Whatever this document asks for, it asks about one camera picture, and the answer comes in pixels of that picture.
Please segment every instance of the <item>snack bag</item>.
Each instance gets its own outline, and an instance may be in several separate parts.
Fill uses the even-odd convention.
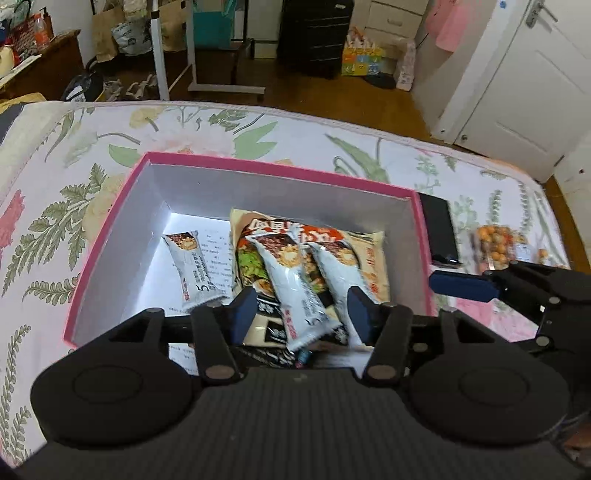
[[[363,345],[349,317],[347,294],[351,287],[357,286],[374,302],[377,303],[377,299],[365,283],[357,255],[351,245],[344,240],[309,242],[308,244],[335,299],[339,318],[347,328],[349,346],[355,348]]]
[[[507,226],[482,225],[475,235],[476,260],[480,272],[503,270],[511,260],[532,261],[531,246],[520,232]]]
[[[305,280],[304,262],[293,235],[263,231],[246,239],[256,246],[267,268],[280,302],[289,351],[296,352],[339,326],[328,318]]]
[[[183,307],[190,309],[225,297],[209,279],[197,232],[163,235],[181,278]]]
[[[276,347],[283,346],[287,341],[287,334],[281,319],[281,309],[275,291],[269,281],[267,268],[256,246],[246,240],[246,236],[258,231],[287,232],[293,222],[277,220],[259,212],[246,212],[233,209],[230,213],[232,240],[235,250],[235,288],[238,295],[243,288],[253,287],[257,292],[258,313],[251,328],[246,334],[245,345]],[[303,252],[306,280],[314,292],[319,296],[326,314],[332,320],[338,320],[334,309],[334,301],[320,271],[314,261],[311,251]],[[333,349],[346,346],[348,343],[345,327],[340,324],[329,335],[321,338],[321,342],[314,345],[314,349]]]
[[[258,293],[258,314],[252,322],[251,328],[245,338],[244,344],[255,346],[277,346],[265,342],[267,326],[273,325],[277,329],[281,322],[279,304],[270,283],[264,263],[256,248],[244,236],[257,230],[287,231],[293,224],[289,220],[278,220],[259,212],[247,212],[245,210],[232,209],[230,213],[230,225],[232,229],[232,242],[235,254],[235,287],[234,295],[248,286],[253,286]],[[335,301],[320,273],[318,265],[311,254],[311,248],[306,245],[308,241],[337,241],[345,239],[353,246],[353,250],[359,259],[361,272],[379,302],[389,301],[389,285],[386,275],[384,252],[382,249],[383,232],[363,234],[340,231],[335,228],[301,225],[300,244],[302,244],[302,256],[306,269],[306,280],[311,285],[324,305],[326,314],[332,320],[339,319],[335,309]],[[348,344],[346,329],[341,325],[329,336],[321,338],[311,348],[334,350]]]

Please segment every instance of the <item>open box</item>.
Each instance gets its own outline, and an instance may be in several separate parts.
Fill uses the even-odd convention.
[[[391,300],[431,313],[427,231],[415,191],[260,161],[148,152],[90,250],[64,340],[84,345],[149,307],[183,314],[163,233],[199,231],[212,281],[231,293],[233,207],[347,231],[384,231]]]

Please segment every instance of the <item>paper bag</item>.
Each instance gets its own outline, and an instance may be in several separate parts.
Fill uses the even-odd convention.
[[[175,0],[160,7],[162,21],[162,47],[164,51],[182,51],[187,49],[185,28],[187,8],[181,8],[182,0]]]
[[[113,60],[119,53],[111,28],[125,21],[123,9],[115,7],[92,17],[92,42],[95,47],[96,61]]]

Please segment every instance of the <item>white door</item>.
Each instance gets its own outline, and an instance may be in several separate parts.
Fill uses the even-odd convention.
[[[591,1],[545,0],[545,6],[550,13],[542,10],[533,28],[524,17],[456,139],[539,181],[591,129]]]

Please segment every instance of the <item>wooden floor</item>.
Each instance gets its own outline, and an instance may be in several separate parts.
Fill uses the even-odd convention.
[[[232,54],[197,52],[197,78],[200,83],[229,83]],[[169,85],[186,66],[186,54],[166,54]],[[120,78],[124,85],[144,80],[154,71],[151,54],[121,57],[101,64],[105,76]],[[308,77],[288,72],[274,60],[243,59],[239,64],[238,82],[242,85],[265,86],[264,100],[255,95],[187,91],[190,73],[171,91],[171,100],[208,100],[243,105],[264,105],[291,112],[306,113],[353,124],[364,125],[405,137],[440,143],[432,139],[416,109],[410,93],[384,90],[358,77],[333,80]],[[583,242],[554,177],[544,186],[548,200],[562,232],[571,267],[591,273]]]

